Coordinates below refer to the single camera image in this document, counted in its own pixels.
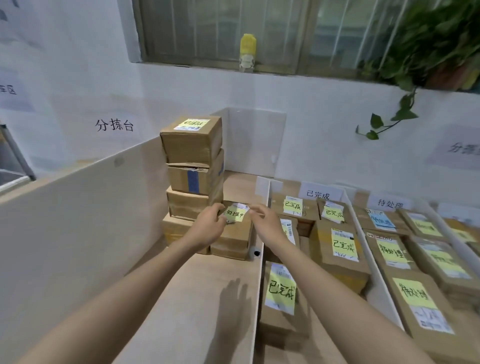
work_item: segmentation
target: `white wall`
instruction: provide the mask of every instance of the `white wall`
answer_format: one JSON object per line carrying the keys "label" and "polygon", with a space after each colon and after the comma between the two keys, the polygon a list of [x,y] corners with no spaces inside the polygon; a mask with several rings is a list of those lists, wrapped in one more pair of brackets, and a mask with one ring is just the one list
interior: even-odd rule
{"label": "white wall", "polygon": [[[393,116],[402,96],[398,88],[130,63],[116,0],[48,0],[35,4],[35,9],[45,49],[0,45],[0,53],[8,53],[7,58],[0,58],[0,66],[19,70],[40,111],[35,116],[39,123],[55,119],[49,93],[144,98],[152,134],[185,112],[210,113],[228,106],[282,111],[287,113],[287,124],[277,177],[332,180],[373,190],[480,204],[480,195],[472,196],[478,172],[424,164],[442,127],[450,123],[476,124],[478,95],[421,90],[413,108],[419,119],[403,121],[381,134],[380,141],[369,141],[355,135],[355,127],[360,124],[366,128],[372,112],[385,118]],[[25,117],[12,112],[6,116],[7,123],[18,124]],[[51,138],[62,141],[61,135]],[[30,145],[24,148],[34,149]],[[55,152],[62,154],[67,149],[65,145]]]}

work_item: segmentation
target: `window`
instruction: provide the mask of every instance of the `window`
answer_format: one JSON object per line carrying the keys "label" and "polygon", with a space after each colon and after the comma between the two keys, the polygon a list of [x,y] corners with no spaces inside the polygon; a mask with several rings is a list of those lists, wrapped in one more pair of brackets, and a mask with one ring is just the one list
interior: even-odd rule
{"label": "window", "polygon": [[134,0],[134,10],[146,62],[238,69],[250,33],[256,71],[356,77],[385,57],[409,1],[421,0]]}

